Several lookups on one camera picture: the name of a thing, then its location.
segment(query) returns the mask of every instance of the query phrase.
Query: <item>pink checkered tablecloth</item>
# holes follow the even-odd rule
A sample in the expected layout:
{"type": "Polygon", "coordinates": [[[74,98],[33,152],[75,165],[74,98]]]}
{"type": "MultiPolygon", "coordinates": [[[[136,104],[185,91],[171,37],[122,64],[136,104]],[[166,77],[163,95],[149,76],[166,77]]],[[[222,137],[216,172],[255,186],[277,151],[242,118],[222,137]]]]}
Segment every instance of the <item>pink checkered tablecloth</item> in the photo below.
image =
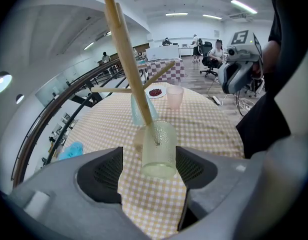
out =
{"type": "Polygon", "coordinates": [[[158,78],[159,82],[166,82],[168,80],[183,80],[185,79],[185,68],[182,59],[162,59],[147,63],[148,77],[152,78],[161,69],[163,69],[170,62],[175,62],[175,65],[169,69],[165,74],[158,78]]]}

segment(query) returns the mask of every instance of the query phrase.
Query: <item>light blue bottle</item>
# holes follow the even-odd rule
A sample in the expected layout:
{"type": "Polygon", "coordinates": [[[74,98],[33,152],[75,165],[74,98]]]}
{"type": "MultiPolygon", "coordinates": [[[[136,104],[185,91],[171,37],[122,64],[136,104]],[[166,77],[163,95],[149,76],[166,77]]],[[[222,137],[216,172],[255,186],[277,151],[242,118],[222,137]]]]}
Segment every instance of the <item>light blue bottle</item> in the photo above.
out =
{"type": "MultiPolygon", "coordinates": [[[[147,96],[147,94],[145,94],[145,95],[146,95],[146,100],[147,100],[147,103],[148,103],[148,106],[149,106],[150,114],[152,115],[153,120],[157,120],[158,114],[157,114],[157,111],[155,110],[154,104],[151,102],[151,100],[147,96]]],[[[145,125],[144,119],[142,117],[142,114],[140,113],[136,99],[135,99],[133,94],[130,96],[130,103],[131,103],[131,107],[132,107],[132,119],[133,119],[134,125],[144,126],[145,125]]]]}

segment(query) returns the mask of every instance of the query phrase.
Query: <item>black office chair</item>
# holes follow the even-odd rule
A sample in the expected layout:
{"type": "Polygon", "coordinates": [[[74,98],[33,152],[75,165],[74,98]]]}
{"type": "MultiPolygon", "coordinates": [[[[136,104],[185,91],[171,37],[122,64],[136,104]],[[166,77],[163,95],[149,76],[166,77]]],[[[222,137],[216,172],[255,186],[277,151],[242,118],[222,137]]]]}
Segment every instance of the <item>black office chair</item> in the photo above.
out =
{"type": "Polygon", "coordinates": [[[214,76],[217,76],[217,72],[214,71],[214,66],[211,63],[210,58],[207,56],[209,51],[213,48],[213,45],[211,42],[205,42],[204,45],[201,46],[202,52],[203,52],[203,60],[202,64],[206,66],[208,69],[207,70],[201,70],[200,74],[202,72],[206,72],[205,77],[207,77],[208,74],[212,74],[214,76]]]}

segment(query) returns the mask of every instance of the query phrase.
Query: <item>checkered tablecloth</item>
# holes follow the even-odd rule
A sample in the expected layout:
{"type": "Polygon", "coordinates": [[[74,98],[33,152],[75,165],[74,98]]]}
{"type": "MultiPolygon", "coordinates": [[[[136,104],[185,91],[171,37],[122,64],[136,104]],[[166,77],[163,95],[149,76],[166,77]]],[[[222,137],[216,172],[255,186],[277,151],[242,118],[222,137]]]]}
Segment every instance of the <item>checkered tablecloth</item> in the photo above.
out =
{"type": "MultiPolygon", "coordinates": [[[[179,146],[220,156],[244,157],[243,143],[234,125],[202,95],[185,89],[179,110],[168,108],[167,95],[152,102],[159,120],[175,128],[179,146]]],[[[65,146],[82,142],[84,153],[124,147],[124,170],[118,185],[123,211],[151,238],[161,239],[177,233],[186,188],[178,173],[170,180],[142,175],[141,151],[133,145],[138,129],[132,123],[130,94],[114,93],[78,121],[65,146]]]]}
{"type": "Polygon", "coordinates": [[[170,68],[165,74],[158,78],[158,81],[167,80],[183,80],[185,79],[185,68],[182,59],[162,59],[147,63],[148,77],[152,78],[161,69],[163,69],[170,62],[175,62],[175,65],[170,68]]]}

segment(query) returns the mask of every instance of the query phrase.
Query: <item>glass cup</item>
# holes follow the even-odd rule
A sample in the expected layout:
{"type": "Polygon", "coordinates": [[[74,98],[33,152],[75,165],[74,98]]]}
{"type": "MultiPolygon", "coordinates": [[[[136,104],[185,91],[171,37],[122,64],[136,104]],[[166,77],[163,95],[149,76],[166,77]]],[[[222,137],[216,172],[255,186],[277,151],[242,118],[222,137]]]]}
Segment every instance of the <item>glass cup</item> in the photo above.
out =
{"type": "Polygon", "coordinates": [[[145,129],[142,172],[146,176],[170,179],[176,173],[177,135],[170,123],[156,121],[145,129]]]}
{"type": "MultiPolygon", "coordinates": [[[[148,106],[149,106],[150,114],[152,115],[153,120],[156,120],[156,119],[158,119],[158,114],[157,114],[157,111],[154,107],[154,104],[152,103],[150,98],[147,96],[147,94],[145,94],[145,95],[146,95],[146,100],[147,100],[147,103],[148,103],[148,106]]],[[[136,101],[133,94],[130,96],[130,103],[131,103],[131,108],[132,108],[132,119],[133,119],[134,125],[136,125],[136,126],[145,125],[143,116],[140,113],[140,110],[139,110],[138,105],[137,105],[137,101],[136,101]]]]}
{"type": "Polygon", "coordinates": [[[172,110],[177,110],[183,101],[184,88],[173,85],[167,88],[167,101],[172,110]]]}

